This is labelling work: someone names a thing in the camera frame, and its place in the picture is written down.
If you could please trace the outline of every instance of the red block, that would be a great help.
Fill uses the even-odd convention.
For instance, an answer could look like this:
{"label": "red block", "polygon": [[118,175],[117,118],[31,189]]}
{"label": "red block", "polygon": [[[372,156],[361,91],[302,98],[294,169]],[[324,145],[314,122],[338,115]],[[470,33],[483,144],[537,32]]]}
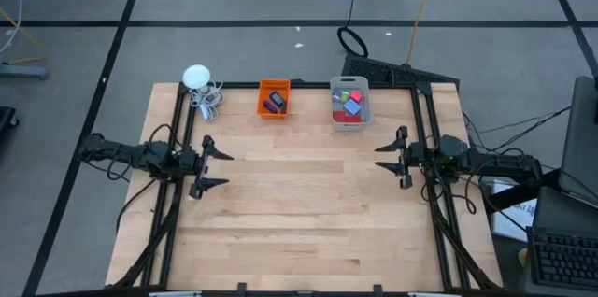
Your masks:
{"label": "red block", "polygon": [[351,92],[351,95],[349,96],[351,98],[351,100],[360,103],[363,99],[363,95],[360,92],[357,91],[353,91]]}
{"label": "red block", "polygon": [[345,111],[333,111],[333,119],[337,122],[346,122],[347,115],[345,115]]}
{"label": "red block", "polygon": [[361,123],[362,115],[347,115],[345,116],[345,120],[347,123]]}

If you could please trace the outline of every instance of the floor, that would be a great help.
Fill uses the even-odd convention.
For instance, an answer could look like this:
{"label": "floor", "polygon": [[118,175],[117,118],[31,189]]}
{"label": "floor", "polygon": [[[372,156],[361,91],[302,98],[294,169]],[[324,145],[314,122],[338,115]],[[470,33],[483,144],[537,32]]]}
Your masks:
{"label": "floor", "polygon": [[[405,60],[419,3],[355,0],[353,19],[363,26],[353,29],[371,58]],[[555,111],[569,105],[575,77],[591,76],[596,65],[582,51],[586,41],[598,47],[594,3],[429,0],[411,63],[459,78],[463,109],[480,130]],[[0,0],[13,17],[17,5],[18,0]],[[344,62],[335,31],[349,5],[350,0],[23,0],[23,25],[47,49],[50,77],[0,79],[0,105],[16,107],[21,116],[0,155],[5,231],[0,296],[22,294],[61,188],[73,184],[70,177],[74,187],[37,292],[104,284],[126,184],[86,166],[71,165],[67,172],[82,129],[136,142],[152,84],[179,81],[191,64],[205,64],[216,80],[328,80]],[[7,30],[0,30],[2,43]],[[0,60],[30,57],[35,50],[18,36]],[[515,146],[558,166],[566,122],[562,115]],[[485,143],[496,146],[521,129],[487,134]],[[505,282],[514,284],[513,247],[495,242]]]}

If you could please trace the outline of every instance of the gray bin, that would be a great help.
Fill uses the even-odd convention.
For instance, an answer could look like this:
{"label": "gray bin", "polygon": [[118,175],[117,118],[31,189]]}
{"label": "gray bin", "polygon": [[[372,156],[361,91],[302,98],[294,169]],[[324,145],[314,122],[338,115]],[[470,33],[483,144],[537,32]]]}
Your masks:
{"label": "gray bin", "polygon": [[342,91],[353,91],[357,90],[363,94],[363,99],[359,103],[362,107],[361,112],[362,122],[361,123],[342,123],[337,122],[333,118],[333,114],[330,114],[330,118],[333,122],[333,129],[339,132],[348,131],[361,131],[367,127],[372,121],[372,109],[370,108],[370,89],[367,79],[364,77],[334,77],[330,80],[330,102],[333,104],[333,111],[343,110],[343,104],[341,102],[333,101],[333,93],[336,90]]}

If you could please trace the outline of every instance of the white cable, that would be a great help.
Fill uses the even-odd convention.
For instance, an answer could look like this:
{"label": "white cable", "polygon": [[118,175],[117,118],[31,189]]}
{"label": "white cable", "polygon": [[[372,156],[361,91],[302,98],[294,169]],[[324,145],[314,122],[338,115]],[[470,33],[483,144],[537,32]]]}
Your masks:
{"label": "white cable", "polygon": [[208,93],[200,93],[195,90],[191,93],[191,106],[199,106],[206,121],[213,121],[220,115],[217,107],[224,102],[224,94],[222,94],[222,86],[216,87],[216,83],[211,81],[213,87],[209,87]]}
{"label": "white cable", "polygon": [[8,46],[10,46],[10,44],[12,43],[12,39],[14,39],[15,35],[17,35],[17,33],[19,32],[19,28],[21,27],[21,17],[22,17],[22,0],[19,0],[19,16],[17,19],[17,27],[12,32],[12,35],[10,35],[10,38],[8,39],[7,43],[0,49],[0,53],[2,53]]}

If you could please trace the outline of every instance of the desk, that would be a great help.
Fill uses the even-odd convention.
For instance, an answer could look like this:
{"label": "desk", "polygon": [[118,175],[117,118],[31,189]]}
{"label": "desk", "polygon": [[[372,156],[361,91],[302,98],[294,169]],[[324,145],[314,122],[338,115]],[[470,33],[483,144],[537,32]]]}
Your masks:
{"label": "desk", "polygon": [[[154,85],[142,142],[171,121],[177,87]],[[433,91],[441,134],[467,141],[455,86],[433,84]],[[385,291],[442,290],[430,210],[420,198],[423,176],[412,170],[414,186],[402,191],[397,177],[374,165],[396,161],[398,152],[374,149],[389,144],[400,125],[417,140],[409,91],[371,90],[374,119],[360,133],[333,131],[328,90],[293,89],[286,120],[255,115],[257,89],[225,89],[224,95],[217,120],[206,123],[196,114],[192,145],[197,149],[204,134],[212,135],[235,161],[210,160],[208,175],[231,181],[201,201],[183,197],[169,289],[236,290],[246,282],[248,290],[371,291],[374,284]],[[167,137],[167,130],[156,135]],[[148,181],[134,172],[127,197]],[[183,193],[192,181],[186,178]],[[462,183],[453,189],[463,194]],[[147,244],[157,191],[124,215],[107,283],[121,278]],[[470,192],[476,215],[455,201],[463,244],[502,284],[481,194]],[[456,286],[454,253],[448,253]],[[161,259],[158,250],[154,273]]]}

